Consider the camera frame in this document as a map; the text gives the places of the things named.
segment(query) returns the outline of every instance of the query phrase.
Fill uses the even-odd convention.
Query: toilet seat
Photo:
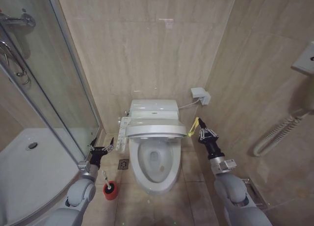
[[[168,175],[161,182],[154,182],[149,179],[147,175],[145,175],[144,172],[146,169],[144,169],[145,167],[143,165],[141,166],[138,158],[141,145],[150,140],[141,138],[130,139],[130,160],[137,183],[147,193],[151,195],[161,195],[168,192],[177,180],[181,159],[181,140],[172,139],[166,141],[166,139],[163,139],[163,141],[167,144],[167,148],[169,148],[172,152],[172,165]]]
[[[126,127],[130,161],[137,183],[147,193],[161,195],[177,180],[186,128],[178,119],[146,118],[140,114],[143,115],[138,113]]]

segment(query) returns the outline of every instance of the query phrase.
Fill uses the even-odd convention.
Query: white toilet
[[[130,161],[137,183],[151,195],[168,192],[176,182],[185,126],[175,100],[133,100],[126,127]]]

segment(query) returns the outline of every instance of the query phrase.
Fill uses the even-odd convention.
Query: toilet brush
[[[103,188],[103,193],[107,200],[114,200],[118,196],[118,186],[114,181],[108,181],[106,171],[102,170],[103,176],[105,178],[105,185]]]

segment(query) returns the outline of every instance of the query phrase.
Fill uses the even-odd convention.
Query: beige marble wall tile
[[[0,151],[2,151],[24,128],[1,104],[0,121]]]
[[[236,160],[236,175],[251,177],[270,203],[267,215],[275,225],[289,225],[283,218],[294,211],[290,202],[295,199],[304,212],[295,217],[291,213],[290,225],[312,220],[307,199],[314,184],[313,116],[266,156],[252,157],[251,148],[300,108],[308,80],[290,66],[312,40],[313,21],[304,13],[312,8],[310,0],[236,0],[206,86],[211,102],[196,113],[219,134],[217,143],[226,157]],[[196,139],[193,142],[204,171],[206,154]],[[213,177],[204,173],[204,178],[221,223],[223,206],[214,193]]]
[[[229,25],[252,28],[265,0],[235,0],[228,20]]]
[[[2,70],[0,70],[0,104],[24,128],[45,127],[44,122]]]
[[[200,116],[215,119],[210,121],[211,126],[228,135],[218,143],[226,148],[233,146],[266,109],[280,112],[277,118],[288,114],[291,94],[304,79],[290,66],[305,46],[288,38],[253,32],[233,70],[220,67],[216,75],[221,79],[210,77],[207,88],[212,101],[200,108]]]
[[[313,1],[266,0],[254,28],[304,42],[313,41]]]
[[[60,0],[68,19],[102,21],[226,22],[233,0]]]
[[[68,23],[107,133],[118,132],[132,99],[190,103],[189,89],[204,86],[222,33],[221,25],[195,23]],[[181,113],[189,126],[195,107]]]

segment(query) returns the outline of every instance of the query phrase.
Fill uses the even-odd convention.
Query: glass shower door
[[[50,0],[0,0],[0,23],[0,39],[17,51],[26,68],[11,58],[3,43],[0,56],[34,100],[32,80],[36,80],[63,127],[46,117],[48,122],[60,136],[66,129],[86,156],[100,124]]]

